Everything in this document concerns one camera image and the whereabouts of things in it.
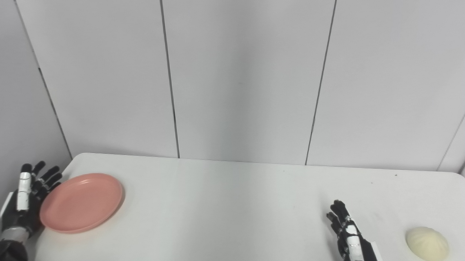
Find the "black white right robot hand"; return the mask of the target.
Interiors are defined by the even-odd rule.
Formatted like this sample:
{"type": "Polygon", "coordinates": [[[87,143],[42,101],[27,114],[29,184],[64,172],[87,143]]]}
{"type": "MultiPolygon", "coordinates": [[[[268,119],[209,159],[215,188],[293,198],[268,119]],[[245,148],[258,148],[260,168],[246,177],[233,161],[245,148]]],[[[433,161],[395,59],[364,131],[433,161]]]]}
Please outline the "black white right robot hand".
{"type": "Polygon", "coordinates": [[[335,200],[326,217],[336,234],[337,248],[343,261],[378,261],[371,242],[362,236],[343,201],[335,200]]]}

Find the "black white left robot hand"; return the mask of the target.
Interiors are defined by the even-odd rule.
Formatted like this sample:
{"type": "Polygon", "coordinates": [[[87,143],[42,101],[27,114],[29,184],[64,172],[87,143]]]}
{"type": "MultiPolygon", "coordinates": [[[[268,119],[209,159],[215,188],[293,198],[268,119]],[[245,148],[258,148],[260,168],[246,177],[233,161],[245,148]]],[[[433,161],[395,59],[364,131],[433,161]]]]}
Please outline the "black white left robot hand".
{"type": "Polygon", "coordinates": [[[63,177],[59,166],[41,173],[46,163],[40,161],[35,166],[24,163],[19,173],[16,190],[9,193],[0,210],[0,230],[22,230],[30,238],[41,227],[40,209],[47,196],[56,189],[63,177]]]}

